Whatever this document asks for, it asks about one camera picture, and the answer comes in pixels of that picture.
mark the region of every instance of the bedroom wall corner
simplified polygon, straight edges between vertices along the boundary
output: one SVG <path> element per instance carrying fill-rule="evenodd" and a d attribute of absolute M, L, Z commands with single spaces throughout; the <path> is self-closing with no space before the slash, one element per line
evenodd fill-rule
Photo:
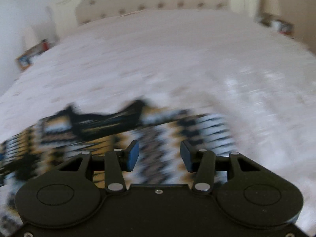
<path fill-rule="evenodd" d="M 75 8 L 82 0 L 52 0 L 50 9 L 53 13 L 56 34 L 62 39 L 75 30 L 79 24 L 75 14 Z"/>
<path fill-rule="evenodd" d="M 15 59 L 23 52 L 22 29 L 26 20 L 14 0 L 0 0 L 0 96 L 19 77 Z"/>
<path fill-rule="evenodd" d="M 307 0 L 307 22 L 304 42 L 316 54 L 316 0 Z"/>
<path fill-rule="evenodd" d="M 15 59 L 23 50 L 23 29 L 32 26 L 40 40 L 54 41 L 56 31 L 47 11 L 51 0 L 0 0 L 0 96 L 19 77 Z"/>
<path fill-rule="evenodd" d="M 294 24 L 294 36 L 303 41 L 308 18 L 307 0 L 279 0 L 282 19 Z"/>

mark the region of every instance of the white wall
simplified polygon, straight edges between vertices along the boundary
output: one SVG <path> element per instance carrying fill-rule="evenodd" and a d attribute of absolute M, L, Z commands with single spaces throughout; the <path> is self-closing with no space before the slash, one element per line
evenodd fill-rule
<path fill-rule="evenodd" d="M 316 54 L 316 0 L 307 0 L 307 22 L 304 42 Z"/>
<path fill-rule="evenodd" d="M 282 18 L 294 24 L 294 35 L 303 40 L 307 22 L 307 0 L 279 0 Z"/>
<path fill-rule="evenodd" d="M 54 40 L 47 6 L 51 0 L 0 0 L 0 95 L 19 77 L 15 59 L 23 53 L 23 29 L 33 26 L 38 38 Z"/>

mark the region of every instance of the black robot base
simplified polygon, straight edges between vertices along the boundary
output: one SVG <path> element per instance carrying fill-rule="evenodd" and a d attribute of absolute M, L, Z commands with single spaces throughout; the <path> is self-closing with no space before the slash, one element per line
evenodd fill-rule
<path fill-rule="evenodd" d="M 24 225 L 12 237 L 306 237 L 294 223 L 303 206 L 290 182 L 240 153 L 229 157 L 194 150 L 181 157 L 196 172 L 186 184 L 138 185 L 127 190 L 122 171 L 133 170 L 139 144 L 91 157 L 73 157 L 30 180 L 16 195 Z M 103 171 L 105 188 L 93 182 Z M 228 181 L 214 188 L 215 171 Z"/>

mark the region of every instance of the white bedspread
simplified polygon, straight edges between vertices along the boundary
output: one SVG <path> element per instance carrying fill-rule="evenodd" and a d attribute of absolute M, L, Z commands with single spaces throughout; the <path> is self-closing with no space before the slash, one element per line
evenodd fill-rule
<path fill-rule="evenodd" d="M 144 11 L 81 26 L 0 98 L 0 141 L 75 102 L 114 112 L 158 106 L 220 112 L 244 155 L 297 185 L 297 225 L 316 233 L 316 58 L 226 11 Z"/>

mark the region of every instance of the bed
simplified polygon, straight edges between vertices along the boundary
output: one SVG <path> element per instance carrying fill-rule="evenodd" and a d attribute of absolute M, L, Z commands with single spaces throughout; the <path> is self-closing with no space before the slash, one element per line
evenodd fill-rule
<path fill-rule="evenodd" d="M 60 43 L 0 97 L 0 140 L 68 103 L 113 113 L 145 97 L 158 107 L 219 112 L 241 153 L 302 191 L 297 226 L 314 235 L 316 58 L 232 1 L 54 1 Z"/>

